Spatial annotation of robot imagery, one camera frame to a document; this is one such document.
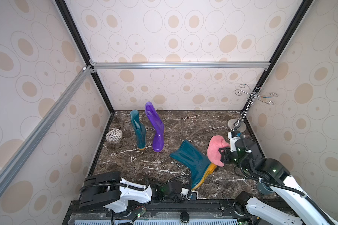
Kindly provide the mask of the pink microfiber cloth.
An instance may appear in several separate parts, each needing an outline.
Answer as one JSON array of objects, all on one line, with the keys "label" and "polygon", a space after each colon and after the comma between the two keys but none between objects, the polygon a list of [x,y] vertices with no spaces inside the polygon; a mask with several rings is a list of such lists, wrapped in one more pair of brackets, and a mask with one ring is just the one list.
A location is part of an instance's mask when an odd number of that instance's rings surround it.
[{"label": "pink microfiber cloth", "polygon": [[221,154],[219,149],[230,148],[230,144],[227,143],[223,136],[213,136],[208,144],[207,157],[209,161],[219,167],[224,167],[224,163],[221,162]]}]

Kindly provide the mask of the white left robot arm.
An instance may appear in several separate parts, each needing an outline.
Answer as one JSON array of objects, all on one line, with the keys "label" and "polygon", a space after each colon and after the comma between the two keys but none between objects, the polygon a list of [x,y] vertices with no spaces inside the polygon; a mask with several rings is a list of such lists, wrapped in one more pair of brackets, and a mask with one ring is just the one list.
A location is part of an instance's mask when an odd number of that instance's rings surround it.
[{"label": "white left robot arm", "polygon": [[127,211],[129,201],[140,204],[165,201],[182,203],[197,199],[198,192],[190,189],[192,183],[188,175],[181,175],[164,183],[149,178],[145,181],[145,184],[127,181],[121,177],[119,171],[87,177],[79,190],[79,208],[91,210],[103,207],[122,213]]}]

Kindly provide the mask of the purple rubber boot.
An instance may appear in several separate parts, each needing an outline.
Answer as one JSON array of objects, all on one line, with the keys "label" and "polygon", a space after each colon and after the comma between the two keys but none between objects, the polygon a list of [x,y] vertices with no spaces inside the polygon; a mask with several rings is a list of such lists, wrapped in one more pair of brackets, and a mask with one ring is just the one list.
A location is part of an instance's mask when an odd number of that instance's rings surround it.
[{"label": "purple rubber boot", "polygon": [[152,102],[145,104],[145,114],[155,129],[152,148],[154,152],[161,152],[164,148],[164,123],[156,112]]}]

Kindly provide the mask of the teal rubber boot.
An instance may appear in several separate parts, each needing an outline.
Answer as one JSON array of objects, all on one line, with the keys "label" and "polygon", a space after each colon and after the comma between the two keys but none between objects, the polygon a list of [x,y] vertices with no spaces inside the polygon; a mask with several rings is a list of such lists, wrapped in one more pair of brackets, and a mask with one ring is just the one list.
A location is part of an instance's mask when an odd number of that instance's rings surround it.
[{"label": "teal rubber boot", "polygon": [[184,140],[179,149],[170,154],[170,157],[190,169],[191,190],[200,187],[217,167],[217,165],[211,163],[209,158],[197,150],[188,140]]},{"label": "teal rubber boot", "polygon": [[132,110],[130,112],[130,118],[136,136],[138,149],[144,150],[146,148],[146,128],[140,121],[138,110]]}]

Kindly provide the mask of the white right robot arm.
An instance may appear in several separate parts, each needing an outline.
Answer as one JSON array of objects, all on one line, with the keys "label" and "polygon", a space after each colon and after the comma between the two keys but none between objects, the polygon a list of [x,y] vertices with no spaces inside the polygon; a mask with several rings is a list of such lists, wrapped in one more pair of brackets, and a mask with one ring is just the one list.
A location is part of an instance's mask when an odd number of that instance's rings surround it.
[{"label": "white right robot arm", "polygon": [[263,157],[256,142],[237,131],[229,132],[228,139],[230,146],[218,150],[221,162],[234,164],[244,178],[275,192],[296,214],[284,213],[242,192],[233,204],[237,215],[251,214],[273,225],[338,224],[301,188],[285,166],[275,159]]}]

